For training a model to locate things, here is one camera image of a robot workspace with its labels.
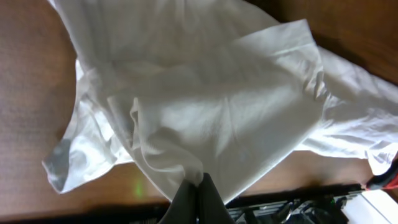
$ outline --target wooden surface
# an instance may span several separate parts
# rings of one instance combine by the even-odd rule
[[[316,41],[398,83],[398,1],[256,1],[278,20],[307,18]],[[134,164],[57,195],[41,160],[61,138],[75,97],[75,53],[44,0],[0,1],[0,220],[165,202]],[[367,161],[294,152],[244,195],[365,183]]]

